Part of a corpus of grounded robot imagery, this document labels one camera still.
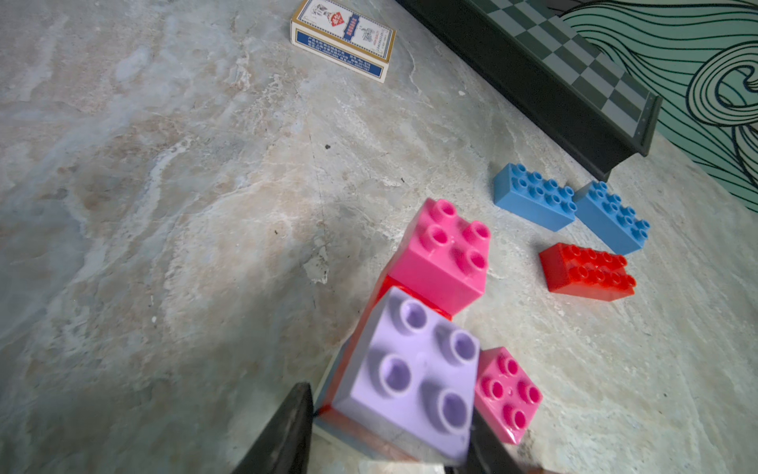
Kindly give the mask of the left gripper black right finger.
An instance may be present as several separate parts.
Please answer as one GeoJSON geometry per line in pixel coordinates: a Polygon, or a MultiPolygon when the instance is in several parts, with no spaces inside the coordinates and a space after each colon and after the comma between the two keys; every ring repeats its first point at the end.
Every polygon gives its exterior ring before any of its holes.
{"type": "Polygon", "coordinates": [[[524,471],[505,449],[482,415],[474,412],[469,450],[462,473],[523,474],[524,471]]]}

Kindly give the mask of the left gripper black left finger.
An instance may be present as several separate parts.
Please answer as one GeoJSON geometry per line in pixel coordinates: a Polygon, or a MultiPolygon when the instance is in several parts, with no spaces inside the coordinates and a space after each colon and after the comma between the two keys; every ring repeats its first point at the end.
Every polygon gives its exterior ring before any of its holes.
{"type": "Polygon", "coordinates": [[[313,421],[311,385],[308,382],[298,382],[232,472],[306,473],[313,421]]]}

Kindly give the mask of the small blue lego brick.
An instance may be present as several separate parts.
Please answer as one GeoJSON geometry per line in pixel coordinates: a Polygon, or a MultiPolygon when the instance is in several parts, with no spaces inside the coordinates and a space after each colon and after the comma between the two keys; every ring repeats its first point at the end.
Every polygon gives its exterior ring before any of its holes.
{"type": "Polygon", "coordinates": [[[327,391],[332,385],[346,349],[347,343],[344,343],[330,361],[328,370],[318,386],[314,405],[317,412],[314,416],[314,433],[343,450],[361,455],[370,460],[420,463],[420,460],[399,450],[393,444],[385,442],[382,438],[378,438],[378,436],[369,432],[365,427],[357,424],[357,422],[353,422],[351,419],[345,418],[340,413],[336,411],[328,411],[326,414],[321,413],[322,409],[327,405],[327,391]]]}

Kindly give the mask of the lilac lego brick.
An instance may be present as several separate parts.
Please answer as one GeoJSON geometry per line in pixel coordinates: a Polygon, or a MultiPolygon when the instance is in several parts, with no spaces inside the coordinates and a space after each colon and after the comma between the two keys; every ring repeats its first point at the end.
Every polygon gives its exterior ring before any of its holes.
{"type": "Polygon", "coordinates": [[[461,464],[479,355],[476,337],[391,288],[353,340],[323,414],[340,413],[420,463],[461,464]]]}

